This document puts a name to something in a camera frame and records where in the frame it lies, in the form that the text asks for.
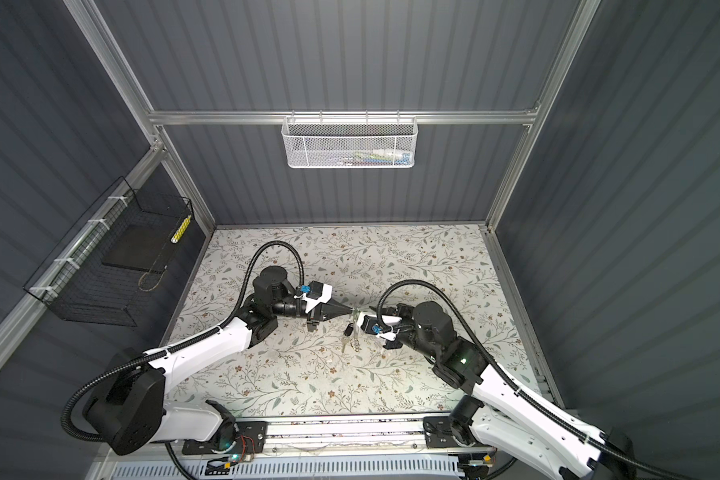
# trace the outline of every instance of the gray corrugated wall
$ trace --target gray corrugated wall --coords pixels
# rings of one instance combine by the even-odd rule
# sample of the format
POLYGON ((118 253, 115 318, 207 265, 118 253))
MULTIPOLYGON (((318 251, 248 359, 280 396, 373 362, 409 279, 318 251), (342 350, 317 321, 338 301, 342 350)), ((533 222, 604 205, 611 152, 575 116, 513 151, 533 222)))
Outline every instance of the gray corrugated wall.
MULTIPOLYGON (((158 110, 525 110, 575 0, 98 2, 158 110)), ((292 170, 274 127, 168 131, 218 224, 482 220, 522 127, 422 126, 416 165, 292 170)))
POLYGON ((218 224, 483 220, 520 125, 422 126, 416 165, 288 167, 279 127, 169 126, 218 224))
MULTIPOLYGON (((155 170, 144 189, 176 194, 163 168, 155 170)), ((129 328, 65 322, 50 312, 40 318, 0 370, 0 478, 80 480, 85 476, 100 444, 64 433, 59 424, 61 407, 106 368, 115 352, 158 345, 204 239, 196 223, 184 233, 155 291, 151 322, 129 328)), ((79 414, 74 418, 78 426, 93 431, 79 414)))
MULTIPOLYGON (((148 147, 61 2, 0 2, 0 322, 35 267, 148 147)), ((176 192, 162 168, 145 188, 176 192)), ((152 324, 40 318, 0 370, 0 478, 84 476, 98 446, 61 431, 61 407, 115 351, 158 343, 203 239, 197 225, 185 234, 152 324)))
POLYGON ((566 406, 720 478, 720 2, 605 2, 498 236, 566 406))
POLYGON ((149 147, 58 2, 0 2, 0 321, 149 147))
POLYGON ((521 110, 575 0, 107 0, 158 110, 521 110))

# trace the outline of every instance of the red wire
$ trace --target red wire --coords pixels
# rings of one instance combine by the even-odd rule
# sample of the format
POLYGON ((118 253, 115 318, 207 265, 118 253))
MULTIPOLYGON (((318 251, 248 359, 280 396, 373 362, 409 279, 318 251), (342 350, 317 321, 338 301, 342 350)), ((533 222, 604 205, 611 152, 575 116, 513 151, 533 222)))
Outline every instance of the red wire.
POLYGON ((246 456, 246 440, 245 437, 240 435, 240 439, 242 440, 242 454, 240 455, 240 460, 238 463, 242 462, 242 459, 246 456))
POLYGON ((251 448, 253 448, 254 453, 256 452, 256 444, 253 443, 253 438, 250 437, 242 437, 242 446, 245 447, 246 445, 246 438, 248 438, 251 441, 251 448))

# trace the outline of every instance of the wire mesh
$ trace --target wire mesh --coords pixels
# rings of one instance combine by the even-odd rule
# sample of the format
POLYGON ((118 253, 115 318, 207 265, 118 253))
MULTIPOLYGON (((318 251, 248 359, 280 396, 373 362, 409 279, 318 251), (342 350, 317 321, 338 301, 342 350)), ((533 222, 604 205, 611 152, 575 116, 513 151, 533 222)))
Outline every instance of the wire mesh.
POLYGON ((418 126, 393 124, 282 123, 291 168, 410 168, 418 126))
POLYGON ((191 214, 187 198, 128 190, 105 216, 89 220, 94 227, 68 257, 54 260, 62 265, 48 285, 25 290, 62 320, 135 326, 146 319, 173 258, 171 237, 191 214), (152 265, 135 270, 105 264, 105 257, 134 227, 164 237, 152 265))

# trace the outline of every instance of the black cable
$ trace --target black cable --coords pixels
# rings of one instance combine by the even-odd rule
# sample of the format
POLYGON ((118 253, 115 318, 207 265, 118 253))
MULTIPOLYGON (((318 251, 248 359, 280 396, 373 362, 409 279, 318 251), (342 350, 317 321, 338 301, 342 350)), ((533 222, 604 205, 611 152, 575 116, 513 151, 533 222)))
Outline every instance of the black cable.
POLYGON ((184 468, 183 465, 179 463, 179 459, 176 457, 176 454, 173 451, 173 447, 170 446, 169 442, 166 442, 166 450, 168 451, 168 456, 170 457, 170 460, 173 462, 173 466, 176 467, 179 473, 184 478, 186 478, 186 480, 198 480, 197 477, 192 475, 186 468, 184 468))
POLYGON ((267 242, 266 244, 263 244, 259 247, 259 249, 256 251, 256 253, 251 258, 251 261, 248 263, 248 269, 246 270, 245 278, 242 281, 242 288, 240 290, 240 296, 237 297, 237 303, 235 303, 235 308, 232 310, 232 313, 219 325, 216 326, 218 330, 214 330, 211 328, 208 331, 205 331, 203 334, 194 336, 192 338, 189 338, 187 340, 184 340, 181 343, 177 343, 174 346, 161 350, 159 352, 155 352, 148 356, 142 356, 140 358, 131 360, 130 362, 124 363, 123 365, 116 366, 113 369, 107 370, 104 373, 98 375, 94 379, 89 380, 85 385, 83 385, 81 388, 77 389, 77 391, 70 397, 69 400, 67 400, 67 404, 64 405, 64 408, 61 409, 61 427, 62 429, 70 436, 77 438, 78 440, 83 440, 85 442, 103 442, 104 439, 101 437, 101 435, 98 435, 96 433, 86 432, 85 430, 80 430, 72 423, 72 410, 74 409, 75 405, 77 405, 77 402, 83 398, 83 396, 91 389, 93 389, 96 385, 99 383, 102 383, 103 380, 106 378, 117 375, 120 372, 126 371, 126 370, 133 370, 139 366, 144 366, 149 362, 152 362, 153 360, 157 360, 159 358, 163 358, 166 355, 166 352, 170 353, 176 353, 179 350, 185 349, 190 345, 194 345, 195 343, 201 342, 205 340, 206 338, 209 338, 211 336, 214 336, 215 334, 219 333, 224 327, 230 324, 232 319, 235 318, 235 315, 237 314, 237 311, 240 310, 240 306, 242 305, 242 301, 245 298, 246 295, 246 287, 248 285, 248 281, 251 277, 251 272, 253 272, 253 267, 256 264, 256 261, 259 259, 259 256, 262 254, 262 252, 266 249, 268 249, 270 246, 284 246, 290 252, 296 257, 296 264, 298 265, 298 282, 300 285, 304 285, 304 263, 302 263, 302 258, 299 256, 296 249, 286 242, 283 242, 281 240, 272 240, 267 242))
POLYGON ((512 457, 507 463, 503 464, 499 468, 493 468, 488 473, 488 475, 485 475, 485 477, 481 478, 480 480, 492 480, 493 478, 496 478, 497 476, 509 470, 510 467, 513 466, 517 461, 518 460, 515 457, 512 457))
MULTIPOLYGON (((425 282, 423 280, 402 280, 400 282, 397 282, 386 289, 386 291, 382 294, 381 298, 378 300, 378 306, 376 311, 382 312, 382 308, 384 307, 384 302, 387 300, 387 298, 397 290, 398 288, 402 286, 407 285, 419 285, 424 286, 426 288, 429 288, 433 292, 437 293, 438 296, 448 305, 448 308, 451 309, 451 311, 456 315, 456 318, 458 319, 459 323, 461 323, 461 326, 464 328, 464 330, 467 331, 467 335, 469 336, 470 340, 472 340, 472 343, 474 343, 475 347, 477 347, 478 351, 480 351, 480 354, 482 357, 488 362, 488 364, 496 371, 497 374, 499 374, 499 377, 504 381, 504 383, 507 384, 507 386, 516 392, 516 394, 521 397, 523 400, 528 402, 533 408, 536 408, 539 412, 543 413, 544 416, 546 416, 548 419, 555 422, 558 426, 564 428, 566 431, 570 432, 573 436, 577 437, 579 441, 586 442, 589 445, 592 445, 593 447, 597 448, 603 453, 606 453, 615 459, 634 466, 635 468, 638 468, 639 470, 642 470, 644 472, 652 473, 653 475, 657 475, 662 478, 668 478, 669 480, 695 480, 692 477, 688 477, 685 475, 669 472, 668 470, 664 470, 663 468, 654 467, 650 464, 641 462, 640 460, 635 460, 634 458, 624 455, 619 450, 616 450, 614 448, 609 447, 608 445, 605 445, 603 443, 600 443, 600 441, 596 440, 595 438, 590 437, 589 435, 585 434, 578 428, 572 426, 562 418, 558 417, 554 413, 550 412, 546 407, 541 405, 536 401, 535 398, 530 396, 525 390, 519 388, 518 384, 516 384, 509 375, 504 371, 504 369, 501 368, 501 366, 498 364, 494 356, 492 356, 483 346, 483 344, 478 339, 478 336, 474 334, 472 329, 470 328, 469 324, 467 324, 467 321, 464 320, 464 318, 461 316, 461 313, 456 308, 456 305, 451 302, 451 299, 448 298, 448 296, 445 295, 439 288, 437 288, 435 285, 432 285, 429 282, 425 282)), ((384 320, 382 319, 381 315, 377 315, 378 322, 384 326, 388 326, 384 323, 384 320)))
POLYGON ((240 306, 242 306, 242 301, 246 297, 246 288, 248 287, 248 280, 250 280, 251 272, 253 272, 253 266, 256 264, 256 261, 259 259, 259 256, 262 254, 262 252, 266 249, 268 249, 270 246, 274 245, 280 245, 284 246, 288 250, 291 251, 291 253, 296 257, 296 264, 298 265, 298 284, 304 285, 304 264, 302 263, 302 258, 299 256, 298 252, 291 244, 287 244, 286 242, 283 242, 281 240, 272 240, 270 242, 267 242, 266 244, 263 244, 259 247, 259 249, 256 251, 256 253, 251 258, 250 263, 248 263, 248 270, 246 270, 246 275, 242 279, 242 288, 240 289, 240 296, 237 297, 237 303, 235 303, 235 308, 232 309, 232 312, 230 313, 230 316, 226 318, 223 322, 220 323, 220 327, 224 328, 225 326, 229 325, 232 319, 235 318, 235 314, 237 314, 237 311, 240 310, 240 306))

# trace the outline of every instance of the floral tablecloth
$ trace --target floral tablecloth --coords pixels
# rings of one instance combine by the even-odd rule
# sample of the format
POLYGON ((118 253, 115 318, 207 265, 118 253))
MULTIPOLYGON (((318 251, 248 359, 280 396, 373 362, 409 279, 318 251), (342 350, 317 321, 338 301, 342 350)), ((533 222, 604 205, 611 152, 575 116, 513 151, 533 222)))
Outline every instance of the floral tablecloth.
MULTIPOLYGON (((217 230, 170 340, 225 318, 251 256, 274 239, 296 247, 307 282, 333 285, 334 298, 351 306, 375 306, 389 285, 404 279, 440 286, 497 360, 538 388, 477 225, 217 230)), ((285 267, 298 285, 296 261, 288 250, 268 249, 254 273, 271 264, 285 267)), ((386 304, 426 300, 439 301, 413 286, 398 290, 386 304)), ((307 332, 302 320, 279 319, 278 329, 264 342, 201 370, 166 398, 213 398, 236 416, 250 417, 449 410, 462 397, 432 373, 423 355, 407 347, 384 350, 380 341, 361 333, 359 350, 347 346, 342 353, 347 322, 348 316, 341 316, 307 332)), ((466 336, 455 317, 454 324, 466 336)))

